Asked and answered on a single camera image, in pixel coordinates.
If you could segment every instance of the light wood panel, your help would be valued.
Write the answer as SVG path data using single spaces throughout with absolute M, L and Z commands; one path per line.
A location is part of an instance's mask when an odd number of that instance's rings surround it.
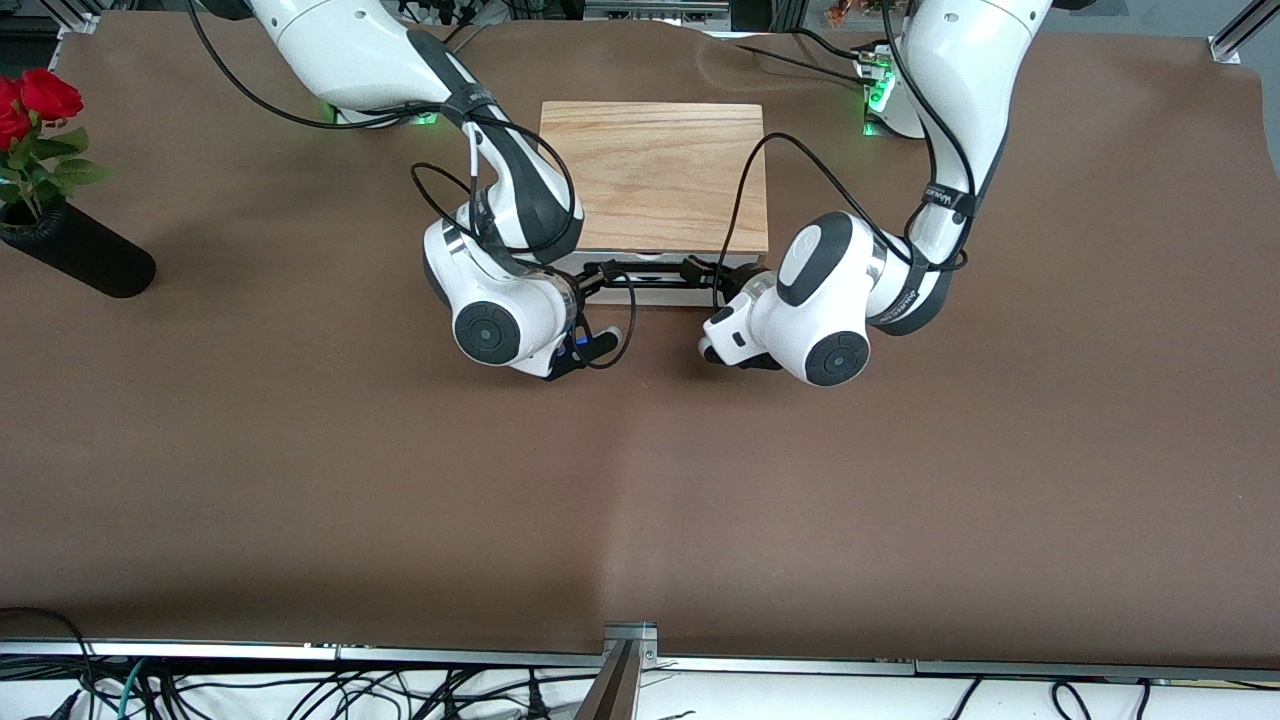
M 582 201 L 580 250 L 716 252 L 764 120 L 759 105 L 548 101 L 541 135 L 568 164 Z M 732 250 L 768 252 L 764 199 L 760 154 Z

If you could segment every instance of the brown table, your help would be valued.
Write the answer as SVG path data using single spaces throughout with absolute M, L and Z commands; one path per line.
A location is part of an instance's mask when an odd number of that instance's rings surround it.
M 256 24 L 209 26 L 315 110 Z M 890 227 L 925 179 L 840 82 L 696 32 L 522 22 L 462 58 L 524 123 L 759 102 Z M 177 14 L 109 14 L 59 72 L 116 172 L 77 202 L 160 277 L 115 301 L 0 252 L 4 603 L 100 637 L 594 651 L 646 619 L 664 652 L 1280 667 L 1280 183 L 1257 78 L 1203 40 L 1037 40 L 948 306 L 835 391 L 704 364 L 694 310 L 644 310 L 608 373 L 475 365 L 406 172 L 461 168 L 456 131 L 279 122 Z M 777 252 L 840 202 L 788 149 L 768 173 Z

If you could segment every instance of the metal post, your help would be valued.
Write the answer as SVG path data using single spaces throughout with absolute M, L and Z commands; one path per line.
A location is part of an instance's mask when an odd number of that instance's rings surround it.
M 1280 14 L 1280 0 L 1251 0 L 1248 8 L 1208 37 L 1208 50 L 1219 63 L 1240 64 L 1239 50 L 1272 18 Z
M 653 667 L 658 659 L 658 625 L 607 623 L 604 650 L 604 667 L 573 720 L 635 720 L 640 671 Z

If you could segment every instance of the black velcro strap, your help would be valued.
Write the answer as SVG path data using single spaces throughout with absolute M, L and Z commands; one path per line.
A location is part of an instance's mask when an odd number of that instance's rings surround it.
M 920 283 L 924 282 L 924 273 L 928 272 L 929 259 L 919 249 L 913 249 L 911 269 L 906 273 L 906 282 L 902 283 L 902 290 L 897 291 L 897 297 L 893 299 L 893 302 L 888 304 L 888 307 L 883 313 L 869 318 L 867 324 L 887 325 L 905 315 L 915 305 L 915 300 L 920 297 Z
M 980 195 L 969 195 L 968 192 L 960 192 L 954 187 L 947 187 L 936 182 L 931 182 L 924 186 L 924 197 L 920 200 L 933 205 L 941 205 L 947 210 L 955 210 L 966 218 L 977 218 L 978 208 L 982 206 Z
M 440 114 L 444 119 L 451 123 L 462 127 L 462 123 L 467 122 L 467 115 L 476 110 L 476 108 L 484 108 L 485 105 L 495 105 L 493 100 L 493 94 L 490 94 L 485 86 L 479 83 L 467 83 L 449 96 L 448 100 L 440 105 Z

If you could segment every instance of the gray floor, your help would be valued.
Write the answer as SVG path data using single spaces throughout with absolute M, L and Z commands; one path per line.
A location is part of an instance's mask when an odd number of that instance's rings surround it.
M 829 0 L 809 0 L 805 27 L 827 27 Z M 1248 0 L 1098 0 L 1093 6 L 1068 13 L 1053 10 L 1044 20 L 1047 32 L 1114 32 L 1207 37 L 1234 18 Z M 878 29 L 879 15 L 861 18 L 850 14 L 849 29 Z M 1263 122 L 1271 161 L 1280 174 L 1280 20 L 1262 29 L 1240 53 L 1242 63 L 1262 78 Z

